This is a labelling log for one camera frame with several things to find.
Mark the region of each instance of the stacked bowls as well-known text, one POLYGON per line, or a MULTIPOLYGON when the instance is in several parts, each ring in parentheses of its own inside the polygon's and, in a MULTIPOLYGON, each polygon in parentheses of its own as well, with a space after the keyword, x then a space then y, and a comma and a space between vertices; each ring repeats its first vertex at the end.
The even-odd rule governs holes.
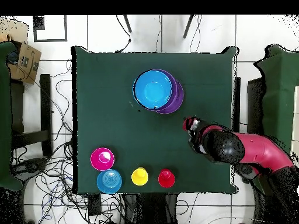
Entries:
POLYGON ((139 105, 161 114, 179 109, 184 98, 182 85, 163 69, 139 75, 133 84, 133 95, 139 105))

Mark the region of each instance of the cardboard box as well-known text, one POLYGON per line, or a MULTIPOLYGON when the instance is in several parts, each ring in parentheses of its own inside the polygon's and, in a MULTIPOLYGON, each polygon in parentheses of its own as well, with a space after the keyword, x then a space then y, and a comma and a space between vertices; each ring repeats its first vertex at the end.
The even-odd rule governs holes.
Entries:
POLYGON ((11 78, 34 84, 37 69, 39 68, 41 52, 25 43, 12 42, 17 47, 19 59, 17 65, 8 62, 8 67, 11 70, 11 78))
POLYGON ((0 17, 1 34, 9 34, 12 40, 27 44, 28 25, 23 22, 0 17))

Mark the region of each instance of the blue bowl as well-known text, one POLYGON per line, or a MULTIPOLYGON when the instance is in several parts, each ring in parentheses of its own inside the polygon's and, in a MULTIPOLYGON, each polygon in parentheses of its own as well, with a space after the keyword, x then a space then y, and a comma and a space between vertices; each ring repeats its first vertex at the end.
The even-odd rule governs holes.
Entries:
POLYGON ((170 99, 171 93, 171 80, 160 71, 150 70, 142 73, 133 85, 134 98, 148 109, 164 106, 170 99))
POLYGON ((114 169, 101 172, 96 179, 99 190, 106 194, 118 192, 122 182, 120 173, 114 169))

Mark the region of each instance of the blue cup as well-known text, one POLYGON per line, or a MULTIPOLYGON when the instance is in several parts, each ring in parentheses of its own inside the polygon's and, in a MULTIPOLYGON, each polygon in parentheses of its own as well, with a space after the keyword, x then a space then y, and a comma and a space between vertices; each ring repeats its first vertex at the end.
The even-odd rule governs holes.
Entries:
POLYGON ((122 182, 120 173, 114 169, 102 171, 96 179, 98 189, 106 194, 117 193, 122 182))

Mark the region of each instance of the table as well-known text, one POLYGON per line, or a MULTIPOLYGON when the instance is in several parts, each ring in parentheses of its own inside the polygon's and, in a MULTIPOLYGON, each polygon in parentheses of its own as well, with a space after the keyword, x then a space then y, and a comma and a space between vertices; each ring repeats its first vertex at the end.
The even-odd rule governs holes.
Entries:
POLYGON ((221 54, 91 53, 72 47, 74 117, 74 184, 78 194, 99 193, 99 171, 90 163, 101 146, 115 155, 112 169, 120 172, 120 193, 234 193, 229 164, 214 164, 188 145, 183 118, 196 115, 231 126, 232 58, 235 47, 221 54), (132 85, 142 72, 160 68, 183 86, 185 98, 172 114, 158 114, 139 106, 132 85), (131 174, 137 167, 149 180, 136 186, 131 174), (169 168, 176 176, 171 188, 158 184, 169 168))

